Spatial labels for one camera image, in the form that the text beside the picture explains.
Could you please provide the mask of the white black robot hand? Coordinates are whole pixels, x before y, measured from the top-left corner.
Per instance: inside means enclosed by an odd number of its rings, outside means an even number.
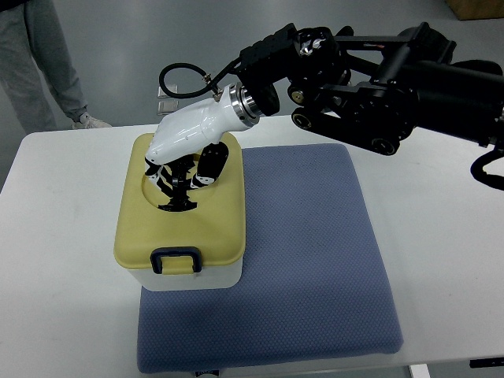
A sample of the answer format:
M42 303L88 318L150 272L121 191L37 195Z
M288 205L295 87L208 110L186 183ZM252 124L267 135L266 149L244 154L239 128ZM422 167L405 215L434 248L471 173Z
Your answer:
M191 189L214 183L228 158L228 148L221 142L223 134L246 131L261 115L251 94L237 83L226 86L218 100L202 100L166 116L146 152L145 175L160 189L164 183L159 178L161 167L191 155L195 163L187 174Z

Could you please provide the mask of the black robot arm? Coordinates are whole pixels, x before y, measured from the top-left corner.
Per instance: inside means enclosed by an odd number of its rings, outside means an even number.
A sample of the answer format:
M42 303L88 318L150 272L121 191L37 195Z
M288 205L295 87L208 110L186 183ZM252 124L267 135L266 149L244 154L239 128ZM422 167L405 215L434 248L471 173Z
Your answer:
M286 79L298 127L378 154L417 127L502 149L502 68L456 62L455 47L426 23L396 36L288 24L242 50L233 72L264 115L279 111Z

